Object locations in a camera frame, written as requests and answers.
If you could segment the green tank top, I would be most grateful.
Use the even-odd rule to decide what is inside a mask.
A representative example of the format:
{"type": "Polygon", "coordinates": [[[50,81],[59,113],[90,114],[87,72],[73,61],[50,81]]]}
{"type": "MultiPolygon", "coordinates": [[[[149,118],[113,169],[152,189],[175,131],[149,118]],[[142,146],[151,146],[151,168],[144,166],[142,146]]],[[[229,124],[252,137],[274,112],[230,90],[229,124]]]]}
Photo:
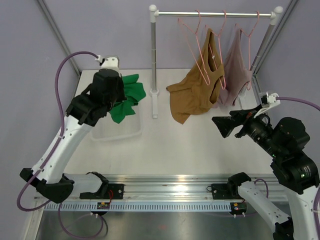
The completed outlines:
{"type": "Polygon", "coordinates": [[[122,77],[124,83],[124,95],[126,100],[117,102],[109,112],[112,120],[120,124],[126,116],[135,115],[133,107],[146,97],[144,86],[139,80],[139,74],[131,74],[122,77]]]}

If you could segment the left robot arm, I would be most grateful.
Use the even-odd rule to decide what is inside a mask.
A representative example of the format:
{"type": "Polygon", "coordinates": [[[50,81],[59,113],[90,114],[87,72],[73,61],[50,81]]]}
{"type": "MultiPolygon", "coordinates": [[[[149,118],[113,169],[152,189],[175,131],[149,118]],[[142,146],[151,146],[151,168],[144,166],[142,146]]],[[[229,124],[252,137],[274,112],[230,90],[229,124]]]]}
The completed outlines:
{"type": "Polygon", "coordinates": [[[100,69],[90,83],[75,96],[63,119],[63,125],[43,157],[32,168],[23,168],[20,177],[49,201],[60,204],[70,196],[103,199],[109,181],[92,171],[72,177],[64,172],[73,153],[97,122],[106,117],[115,103],[126,99],[122,75],[114,69],[100,69]]]}

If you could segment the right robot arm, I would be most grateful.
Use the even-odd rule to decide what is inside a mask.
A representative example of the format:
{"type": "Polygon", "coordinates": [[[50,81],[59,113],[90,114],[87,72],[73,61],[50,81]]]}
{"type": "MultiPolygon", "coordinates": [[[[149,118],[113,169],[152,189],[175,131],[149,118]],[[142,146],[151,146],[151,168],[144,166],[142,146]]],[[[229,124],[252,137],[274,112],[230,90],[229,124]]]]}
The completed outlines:
{"type": "Polygon", "coordinates": [[[236,138],[248,136],[270,155],[270,167],[284,187],[291,214],[279,210],[244,172],[228,178],[227,193],[249,203],[268,224],[273,239],[318,240],[320,175],[315,162],[304,153],[310,136],[301,120],[284,117],[273,127],[270,117],[261,110],[261,105],[232,110],[228,116],[212,117],[212,121],[223,138],[241,127],[236,138]]]}

